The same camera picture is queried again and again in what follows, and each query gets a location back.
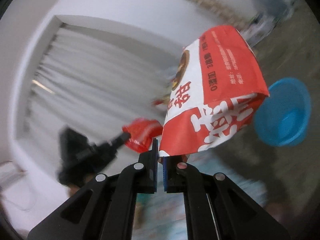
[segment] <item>metal screw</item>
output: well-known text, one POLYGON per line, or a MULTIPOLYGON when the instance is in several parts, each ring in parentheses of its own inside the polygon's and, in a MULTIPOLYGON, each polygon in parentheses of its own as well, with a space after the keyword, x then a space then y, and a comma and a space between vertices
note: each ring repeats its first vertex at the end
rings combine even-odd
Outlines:
POLYGON ((136 170, 141 170, 141 169, 143 169, 144 165, 142 163, 136 163, 133 167, 136 170))
POLYGON ((223 173, 217 173, 216 174, 216 180, 224 180, 226 176, 223 173))
POLYGON ((188 165, 186 164, 186 163, 178 163, 177 164, 177 167, 179 168, 179 169, 185 169, 185 168, 187 168, 188 167, 188 165))
POLYGON ((98 174, 96 176, 96 181, 100 182, 100 181, 104 181, 106 179, 106 176, 104 174, 98 174))

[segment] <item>red snack package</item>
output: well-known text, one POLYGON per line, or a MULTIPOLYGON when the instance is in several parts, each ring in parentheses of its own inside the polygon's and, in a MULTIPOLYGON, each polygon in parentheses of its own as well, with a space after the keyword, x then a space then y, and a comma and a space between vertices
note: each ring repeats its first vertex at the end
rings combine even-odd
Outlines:
POLYGON ((157 120, 135 119, 128 126, 122 127, 122 131, 131 134, 131 138, 125 145, 137 153, 147 152, 152 138, 161 135, 162 129, 162 125, 157 120))
POLYGON ((196 153, 249 124, 269 95, 256 58, 228 25, 206 31, 184 49, 164 122, 160 156, 196 153))

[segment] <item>gray floor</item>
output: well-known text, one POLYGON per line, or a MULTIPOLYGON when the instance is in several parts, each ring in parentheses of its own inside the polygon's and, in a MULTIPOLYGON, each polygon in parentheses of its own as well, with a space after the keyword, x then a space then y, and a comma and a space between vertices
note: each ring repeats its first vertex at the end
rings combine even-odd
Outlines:
POLYGON ((292 18, 279 24, 254 49, 267 85, 283 77, 303 81, 311 94, 307 138, 295 147, 269 147, 252 125, 215 148, 220 158, 248 179, 262 180, 269 203, 285 207, 285 226, 295 236, 320 202, 320 25, 303 0, 292 18))

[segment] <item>black object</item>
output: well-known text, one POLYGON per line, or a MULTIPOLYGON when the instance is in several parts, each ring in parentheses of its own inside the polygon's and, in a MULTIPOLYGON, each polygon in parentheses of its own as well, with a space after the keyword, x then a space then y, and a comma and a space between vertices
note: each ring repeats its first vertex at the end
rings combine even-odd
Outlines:
POLYGON ((33 228, 28 240, 131 239, 137 193, 156 192, 157 155, 154 140, 152 150, 140 154, 138 167, 97 175, 33 228))
POLYGON ((164 159, 167 193, 184 196, 189 240, 290 239, 282 225, 223 173, 200 173, 181 156, 164 159))
MULTIPOLYGON (((31 230, 28 240, 129 240, 137 193, 156 192, 157 140, 120 174, 99 174, 31 230)), ((227 176, 165 157, 167 193, 184 195, 189 240, 289 240, 288 232, 227 176)))
POLYGON ((130 133, 124 132, 111 143, 99 146, 89 145, 84 135, 65 129, 60 134, 60 150, 62 170, 58 174, 59 182, 69 186, 84 186, 85 176, 101 172, 115 157, 117 149, 130 138, 130 133))

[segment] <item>blue plastic basin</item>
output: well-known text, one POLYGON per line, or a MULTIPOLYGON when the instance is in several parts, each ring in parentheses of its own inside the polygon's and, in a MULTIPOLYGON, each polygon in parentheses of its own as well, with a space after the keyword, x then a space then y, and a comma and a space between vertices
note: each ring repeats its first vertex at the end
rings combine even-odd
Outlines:
POLYGON ((258 137, 271 146, 295 146, 307 134, 311 99, 307 87, 296 78, 283 78, 269 87, 253 117, 258 137))

